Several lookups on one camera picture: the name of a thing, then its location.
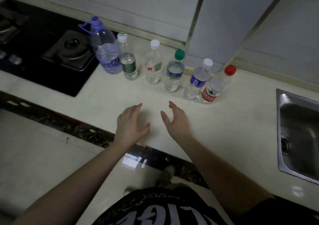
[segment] stove knob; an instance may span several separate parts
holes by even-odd
[[[7,53],[4,52],[3,50],[0,50],[0,59],[3,59],[6,56],[7,56]]]
[[[15,65],[20,65],[22,63],[22,59],[17,55],[11,55],[9,61]]]

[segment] person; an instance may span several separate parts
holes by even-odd
[[[149,132],[149,123],[143,130],[137,128],[141,106],[125,109],[117,119],[114,142],[34,202],[13,224],[75,224],[116,163]],[[281,220],[296,223],[296,212],[288,209],[286,214],[283,213],[286,208],[278,199],[194,138],[182,109],[173,102],[169,102],[169,107],[173,110],[172,122],[164,111],[160,112],[168,133],[190,157],[235,224],[269,224]],[[165,170],[166,177],[171,170]],[[135,190],[125,195],[98,217],[94,224],[209,225],[225,222],[190,187],[169,186],[160,182],[158,187]]]

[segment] purple bottle handle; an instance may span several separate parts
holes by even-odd
[[[86,29],[84,28],[84,26],[87,25],[88,23],[89,23],[89,22],[85,22],[85,24],[79,24],[78,26],[79,26],[82,30],[84,30],[85,32],[88,32],[88,33],[90,33],[90,34],[96,34],[96,33],[98,32],[97,29],[96,29],[95,32],[93,33],[93,32],[91,32],[91,31],[89,31],[89,30],[86,30]]]

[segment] plastic bottle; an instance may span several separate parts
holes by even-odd
[[[157,39],[153,39],[151,41],[151,50],[145,55],[146,81],[150,85],[156,84],[160,79],[162,54],[159,50],[159,43]]]
[[[194,100],[196,98],[199,90],[209,79],[209,69],[212,65],[213,61],[211,59],[204,59],[203,65],[194,70],[190,83],[185,88],[184,96],[186,99]]]
[[[122,63],[124,76],[128,80],[135,80],[138,77],[135,56],[130,45],[127,44],[127,34],[118,33],[117,41],[120,48],[120,62]]]
[[[174,58],[167,65],[164,83],[167,92],[174,92],[178,88],[178,84],[185,69],[184,64],[181,62],[184,57],[185,52],[183,50],[176,50]]]
[[[88,23],[91,25],[90,31],[84,28]],[[97,16],[92,17],[90,22],[79,24],[79,27],[91,34],[93,51],[103,69],[109,74],[120,73],[122,66],[119,60],[119,48],[112,31],[107,29]]]
[[[199,96],[201,103],[212,103],[224,90],[226,90],[227,86],[232,81],[233,74],[236,73],[236,70],[236,67],[230,64],[224,71],[217,73]]]

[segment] person's left hand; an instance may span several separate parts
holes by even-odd
[[[137,106],[131,106],[126,108],[124,112],[118,116],[114,143],[129,148],[150,131],[150,123],[148,123],[143,130],[138,129],[138,112],[141,107],[142,103]]]

